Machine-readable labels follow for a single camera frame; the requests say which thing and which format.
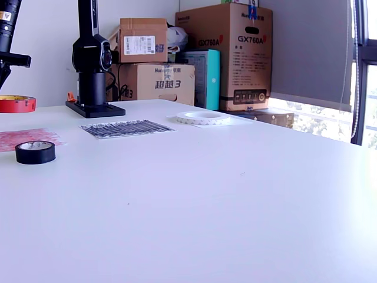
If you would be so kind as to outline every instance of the gray roller blind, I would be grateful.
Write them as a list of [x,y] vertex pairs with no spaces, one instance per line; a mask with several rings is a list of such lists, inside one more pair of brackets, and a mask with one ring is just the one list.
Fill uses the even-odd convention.
[[260,0],[260,7],[273,11],[272,97],[350,111],[350,0]]

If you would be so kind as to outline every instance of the brown box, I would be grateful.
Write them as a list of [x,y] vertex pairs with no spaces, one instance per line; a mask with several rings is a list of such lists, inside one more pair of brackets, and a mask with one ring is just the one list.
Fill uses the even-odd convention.
[[[192,65],[113,64],[110,71],[117,76],[119,68],[120,84],[107,92],[107,101],[165,99],[194,105],[195,67]],[[107,74],[106,78],[110,85],[112,76]]]
[[222,111],[227,114],[242,118],[261,121],[264,123],[277,125],[292,129],[295,123],[295,114],[290,111],[275,108],[252,110],[252,111]]
[[221,51],[221,102],[227,111],[268,108],[272,72],[272,11],[220,4],[176,13],[192,48]]
[[166,19],[120,19],[109,42],[111,49],[119,52],[118,62],[167,62]]

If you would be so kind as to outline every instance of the red tape roll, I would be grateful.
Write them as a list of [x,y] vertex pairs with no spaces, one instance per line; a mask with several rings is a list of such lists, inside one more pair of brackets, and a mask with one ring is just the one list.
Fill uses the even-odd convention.
[[37,100],[28,96],[0,96],[0,113],[28,113],[35,111]]

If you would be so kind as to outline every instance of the black window frame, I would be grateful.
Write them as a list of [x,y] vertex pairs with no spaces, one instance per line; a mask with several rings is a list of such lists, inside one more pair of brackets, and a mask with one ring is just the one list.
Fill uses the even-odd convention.
[[[377,40],[368,38],[368,11],[367,0],[356,0],[356,22],[358,24],[358,46],[355,48],[359,51],[359,117],[356,134],[351,143],[362,145],[365,128],[365,109],[368,87],[368,66],[377,65]],[[356,124],[356,107],[358,96],[355,95],[355,107],[353,111],[352,129]]]

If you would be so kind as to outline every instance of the black metal base plate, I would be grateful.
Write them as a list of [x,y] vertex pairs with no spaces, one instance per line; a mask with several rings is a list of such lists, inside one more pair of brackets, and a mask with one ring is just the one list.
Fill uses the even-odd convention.
[[77,103],[66,101],[65,105],[88,119],[125,115],[125,110],[123,108],[111,104],[81,107]]

